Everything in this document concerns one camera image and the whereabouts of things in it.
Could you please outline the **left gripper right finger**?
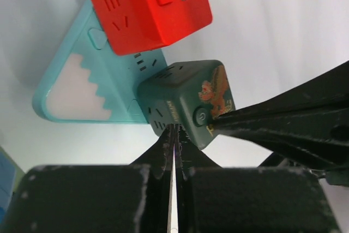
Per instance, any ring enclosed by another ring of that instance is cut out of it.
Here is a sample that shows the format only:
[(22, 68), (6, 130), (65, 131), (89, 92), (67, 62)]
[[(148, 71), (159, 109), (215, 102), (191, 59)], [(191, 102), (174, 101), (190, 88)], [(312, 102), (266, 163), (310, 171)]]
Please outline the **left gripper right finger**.
[(339, 232), (319, 181), (302, 168), (222, 168), (175, 125), (180, 232)]

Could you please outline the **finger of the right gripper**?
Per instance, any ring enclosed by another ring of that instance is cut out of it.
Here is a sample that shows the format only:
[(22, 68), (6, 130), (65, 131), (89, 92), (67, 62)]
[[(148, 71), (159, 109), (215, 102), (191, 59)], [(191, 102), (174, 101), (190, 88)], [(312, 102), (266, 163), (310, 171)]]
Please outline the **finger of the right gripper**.
[(312, 169), (348, 164), (348, 62), (211, 124)]

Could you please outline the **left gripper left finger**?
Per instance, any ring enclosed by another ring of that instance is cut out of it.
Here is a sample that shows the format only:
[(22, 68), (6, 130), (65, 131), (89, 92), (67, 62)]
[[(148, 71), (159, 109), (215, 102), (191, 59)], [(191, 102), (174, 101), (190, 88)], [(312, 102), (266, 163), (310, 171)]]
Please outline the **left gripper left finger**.
[(175, 127), (128, 165), (42, 165), (27, 172), (1, 232), (168, 232)]

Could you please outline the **dark green cube adapter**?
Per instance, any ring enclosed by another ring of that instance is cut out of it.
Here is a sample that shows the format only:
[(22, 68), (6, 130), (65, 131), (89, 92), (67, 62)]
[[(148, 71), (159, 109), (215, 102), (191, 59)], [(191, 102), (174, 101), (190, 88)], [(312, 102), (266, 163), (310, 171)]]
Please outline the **dark green cube adapter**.
[(217, 136), (211, 121), (235, 110), (225, 67), (218, 60), (173, 63), (140, 83), (137, 98), (156, 135), (168, 124), (180, 124), (201, 150)]

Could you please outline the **green power strip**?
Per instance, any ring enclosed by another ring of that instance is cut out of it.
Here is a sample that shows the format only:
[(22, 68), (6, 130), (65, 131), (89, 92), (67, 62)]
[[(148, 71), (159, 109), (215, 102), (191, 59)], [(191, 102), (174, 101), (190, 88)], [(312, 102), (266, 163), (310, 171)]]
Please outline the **green power strip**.
[(14, 189), (13, 193), (17, 191), (17, 188), (19, 186), (19, 183), (24, 176), (24, 171), (14, 162), (14, 160), (4, 151), (4, 149), (1, 147), (1, 153), (3, 153), (15, 166), (16, 169), (16, 176), (15, 176), (15, 183), (14, 183)]

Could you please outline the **teal triangular power socket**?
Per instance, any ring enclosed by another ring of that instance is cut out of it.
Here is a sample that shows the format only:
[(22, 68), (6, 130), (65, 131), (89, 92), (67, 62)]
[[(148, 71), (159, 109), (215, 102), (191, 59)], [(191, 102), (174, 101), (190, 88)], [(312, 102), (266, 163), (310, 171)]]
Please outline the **teal triangular power socket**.
[(166, 66), (160, 49), (116, 55), (86, 0), (41, 78), (32, 107), (52, 122), (146, 124), (137, 87)]

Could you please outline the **red cube plug adapter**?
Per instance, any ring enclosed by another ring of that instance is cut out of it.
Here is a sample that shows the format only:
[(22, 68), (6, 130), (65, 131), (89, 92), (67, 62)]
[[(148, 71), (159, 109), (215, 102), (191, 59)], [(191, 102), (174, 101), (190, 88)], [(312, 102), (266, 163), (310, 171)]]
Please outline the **red cube plug adapter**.
[(209, 0), (91, 0), (117, 55), (159, 49), (212, 23)]

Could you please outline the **blue cube plug adapter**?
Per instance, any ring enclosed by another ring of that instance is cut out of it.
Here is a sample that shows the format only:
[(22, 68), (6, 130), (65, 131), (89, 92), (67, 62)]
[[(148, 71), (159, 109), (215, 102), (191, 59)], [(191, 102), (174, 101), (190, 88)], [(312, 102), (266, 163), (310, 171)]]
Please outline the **blue cube plug adapter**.
[(13, 195), (15, 176), (15, 166), (3, 153), (1, 153), (1, 217), (4, 216), (10, 204)]

